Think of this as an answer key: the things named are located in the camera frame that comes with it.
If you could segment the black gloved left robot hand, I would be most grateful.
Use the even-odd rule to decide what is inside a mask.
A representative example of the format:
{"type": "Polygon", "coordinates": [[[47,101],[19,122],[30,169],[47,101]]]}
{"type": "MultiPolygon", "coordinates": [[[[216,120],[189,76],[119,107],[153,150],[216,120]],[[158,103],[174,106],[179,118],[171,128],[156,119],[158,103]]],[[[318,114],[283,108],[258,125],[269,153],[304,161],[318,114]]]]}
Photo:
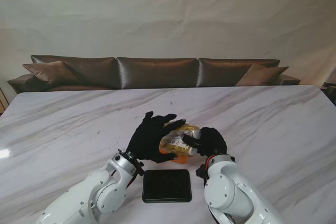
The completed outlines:
{"type": "Polygon", "coordinates": [[[160,152],[160,142],[163,137],[183,126],[186,120],[173,121],[176,118],[175,114],[165,116],[154,116],[153,114],[152,111],[145,114],[142,123],[132,135],[126,152],[140,161],[149,160],[163,163],[174,160],[177,157],[175,153],[163,154],[160,152]]]}

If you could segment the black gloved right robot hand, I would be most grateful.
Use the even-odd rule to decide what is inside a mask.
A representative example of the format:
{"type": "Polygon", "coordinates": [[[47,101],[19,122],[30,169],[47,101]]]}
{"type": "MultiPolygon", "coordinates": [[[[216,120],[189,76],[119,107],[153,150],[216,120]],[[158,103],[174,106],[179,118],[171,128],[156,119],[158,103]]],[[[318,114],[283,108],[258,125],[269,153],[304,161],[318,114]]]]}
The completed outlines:
{"type": "Polygon", "coordinates": [[[197,149],[201,156],[227,154],[227,145],[220,132],[212,127],[201,128],[199,139],[184,135],[182,140],[185,144],[197,149]]]}

